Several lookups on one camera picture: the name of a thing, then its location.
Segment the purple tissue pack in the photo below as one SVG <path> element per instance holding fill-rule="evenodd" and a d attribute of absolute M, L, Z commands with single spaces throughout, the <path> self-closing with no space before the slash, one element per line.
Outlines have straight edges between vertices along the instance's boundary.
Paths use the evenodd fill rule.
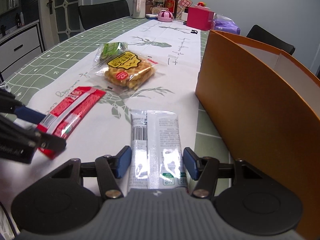
<path fill-rule="evenodd" d="M 213 27 L 216 31 L 224 31 L 231 34 L 240 35 L 240 28 L 234 23 L 234 21 L 226 16 L 215 14 L 214 15 L 215 25 Z"/>

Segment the black chair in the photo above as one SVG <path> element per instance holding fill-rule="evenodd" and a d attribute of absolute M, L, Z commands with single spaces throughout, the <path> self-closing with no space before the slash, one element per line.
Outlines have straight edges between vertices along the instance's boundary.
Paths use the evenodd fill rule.
<path fill-rule="evenodd" d="M 130 16 L 126 0 L 78 6 L 81 24 L 85 30 Z"/>
<path fill-rule="evenodd" d="M 253 25 L 246 37 L 281 49 L 290 55 L 293 55 L 296 49 L 295 46 L 282 41 L 256 24 Z"/>

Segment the white pink tumbler bottle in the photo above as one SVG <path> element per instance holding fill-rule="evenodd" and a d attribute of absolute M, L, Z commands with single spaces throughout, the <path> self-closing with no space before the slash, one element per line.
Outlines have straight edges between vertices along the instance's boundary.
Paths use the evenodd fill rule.
<path fill-rule="evenodd" d="M 145 18 L 146 0 L 133 0 L 132 17 L 135 19 Z"/>

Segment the black chair right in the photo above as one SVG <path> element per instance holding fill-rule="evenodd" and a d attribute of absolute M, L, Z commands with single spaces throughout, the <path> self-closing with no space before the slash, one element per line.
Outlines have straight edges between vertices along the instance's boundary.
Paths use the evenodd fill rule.
<path fill-rule="evenodd" d="M 256 24 L 253 25 L 246 37 L 281 49 L 290 55 L 293 55 L 296 49 L 295 46 L 282 41 Z"/>

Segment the black chair far left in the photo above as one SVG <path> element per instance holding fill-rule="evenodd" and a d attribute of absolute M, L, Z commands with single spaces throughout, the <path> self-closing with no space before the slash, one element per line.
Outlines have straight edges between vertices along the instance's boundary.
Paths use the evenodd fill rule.
<path fill-rule="evenodd" d="M 78 6 L 81 24 L 85 30 L 130 16 L 126 0 Z"/>

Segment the white drawer cabinet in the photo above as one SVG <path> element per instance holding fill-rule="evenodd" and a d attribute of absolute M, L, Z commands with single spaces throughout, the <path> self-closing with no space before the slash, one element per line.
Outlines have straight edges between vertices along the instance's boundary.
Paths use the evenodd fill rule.
<path fill-rule="evenodd" d="M 3 79 L 45 51 L 40 22 L 31 22 L 1 37 L 1 75 Z"/>

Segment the orange white cardboard box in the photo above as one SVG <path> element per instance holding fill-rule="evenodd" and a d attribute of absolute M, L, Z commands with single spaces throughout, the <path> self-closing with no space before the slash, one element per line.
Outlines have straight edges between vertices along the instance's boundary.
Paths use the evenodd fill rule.
<path fill-rule="evenodd" d="M 298 195 L 297 231 L 319 237 L 319 79 L 288 53 L 210 31 L 195 94 L 233 158 Z"/>

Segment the silver white snack packet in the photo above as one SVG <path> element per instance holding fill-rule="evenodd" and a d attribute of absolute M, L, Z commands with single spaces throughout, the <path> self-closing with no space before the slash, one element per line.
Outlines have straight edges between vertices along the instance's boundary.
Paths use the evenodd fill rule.
<path fill-rule="evenodd" d="M 178 115 L 132 110 L 131 167 L 128 190 L 188 187 Z"/>

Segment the red long snack packet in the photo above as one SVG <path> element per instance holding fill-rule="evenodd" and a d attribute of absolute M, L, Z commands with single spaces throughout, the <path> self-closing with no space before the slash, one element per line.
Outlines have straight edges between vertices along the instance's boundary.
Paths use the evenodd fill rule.
<path fill-rule="evenodd" d="M 94 87 L 77 87 L 47 114 L 37 129 L 67 139 L 105 94 L 105 91 Z"/>

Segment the yellow label waffle pack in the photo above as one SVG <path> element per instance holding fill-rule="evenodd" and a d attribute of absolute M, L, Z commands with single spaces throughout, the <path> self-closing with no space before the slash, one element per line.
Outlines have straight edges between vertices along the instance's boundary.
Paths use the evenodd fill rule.
<path fill-rule="evenodd" d="M 158 61 L 126 50 L 103 59 L 93 73 L 110 90 L 137 90 L 155 74 L 159 66 Z"/>

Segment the dark brown liquor bottle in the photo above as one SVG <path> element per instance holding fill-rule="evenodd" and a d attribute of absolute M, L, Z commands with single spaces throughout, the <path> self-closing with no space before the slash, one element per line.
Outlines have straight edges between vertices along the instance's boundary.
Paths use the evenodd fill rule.
<path fill-rule="evenodd" d="M 176 18 L 178 0 L 164 0 L 164 7 L 167 8 Z"/>

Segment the pink round container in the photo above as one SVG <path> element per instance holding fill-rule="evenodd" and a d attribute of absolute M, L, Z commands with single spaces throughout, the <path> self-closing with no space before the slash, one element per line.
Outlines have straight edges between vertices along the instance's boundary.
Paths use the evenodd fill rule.
<path fill-rule="evenodd" d="M 172 12 L 167 10 L 162 10 L 158 13 L 157 20 L 161 22 L 172 22 L 174 19 L 174 16 Z"/>

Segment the green snack packet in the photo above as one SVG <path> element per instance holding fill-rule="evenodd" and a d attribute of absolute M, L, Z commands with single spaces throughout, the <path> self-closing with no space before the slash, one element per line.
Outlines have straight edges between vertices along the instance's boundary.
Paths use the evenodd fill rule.
<path fill-rule="evenodd" d="M 118 56 L 127 50 L 126 42 L 103 43 L 97 50 L 94 61 L 96 63 L 104 62 L 107 59 Z"/>

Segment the red tissue box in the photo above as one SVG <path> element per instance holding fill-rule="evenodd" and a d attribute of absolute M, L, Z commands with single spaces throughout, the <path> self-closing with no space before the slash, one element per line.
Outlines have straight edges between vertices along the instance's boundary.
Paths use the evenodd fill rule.
<path fill-rule="evenodd" d="M 194 29 L 208 31 L 213 26 L 214 12 L 203 7 L 189 7 L 187 26 Z"/>

